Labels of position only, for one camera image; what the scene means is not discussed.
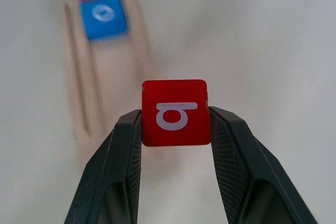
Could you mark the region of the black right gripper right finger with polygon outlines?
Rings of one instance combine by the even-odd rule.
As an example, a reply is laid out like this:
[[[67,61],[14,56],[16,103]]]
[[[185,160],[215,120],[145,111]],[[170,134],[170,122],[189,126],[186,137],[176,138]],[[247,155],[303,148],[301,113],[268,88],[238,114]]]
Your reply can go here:
[[[236,114],[210,107],[216,179],[228,224],[318,224],[286,171]]]

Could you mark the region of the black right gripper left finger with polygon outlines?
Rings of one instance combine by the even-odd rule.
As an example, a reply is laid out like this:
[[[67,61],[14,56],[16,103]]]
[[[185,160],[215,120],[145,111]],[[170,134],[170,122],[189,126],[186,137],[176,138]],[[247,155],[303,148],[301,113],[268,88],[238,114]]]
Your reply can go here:
[[[142,118],[121,116],[84,168],[64,224],[137,224]]]

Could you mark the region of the red letter b block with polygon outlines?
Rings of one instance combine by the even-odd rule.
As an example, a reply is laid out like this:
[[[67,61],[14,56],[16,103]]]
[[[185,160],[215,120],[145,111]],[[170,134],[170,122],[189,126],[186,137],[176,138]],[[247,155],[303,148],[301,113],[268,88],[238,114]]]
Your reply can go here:
[[[142,142],[148,147],[211,142],[207,84],[201,79],[142,84]]]

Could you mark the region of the wooden letter tray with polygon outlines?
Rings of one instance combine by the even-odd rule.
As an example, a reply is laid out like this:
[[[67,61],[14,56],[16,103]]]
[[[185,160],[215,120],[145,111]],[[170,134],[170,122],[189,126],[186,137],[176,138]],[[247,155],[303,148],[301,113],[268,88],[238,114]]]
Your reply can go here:
[[[144,12],[138,0],[121,0],[129,31],[89,41],[79,0],[59,0],[69,107],[79,170],[118,118],[141,106],[141,85],[156,76]]]

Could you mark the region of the blue letter o block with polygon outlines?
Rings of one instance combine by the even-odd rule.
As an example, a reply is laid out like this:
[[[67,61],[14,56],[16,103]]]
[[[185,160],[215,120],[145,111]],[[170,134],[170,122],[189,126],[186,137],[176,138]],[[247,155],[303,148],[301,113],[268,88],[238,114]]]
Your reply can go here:
[[[87,0],[80,2],[82,23],[90,40],[117,36],[128,26],[121,0]]]

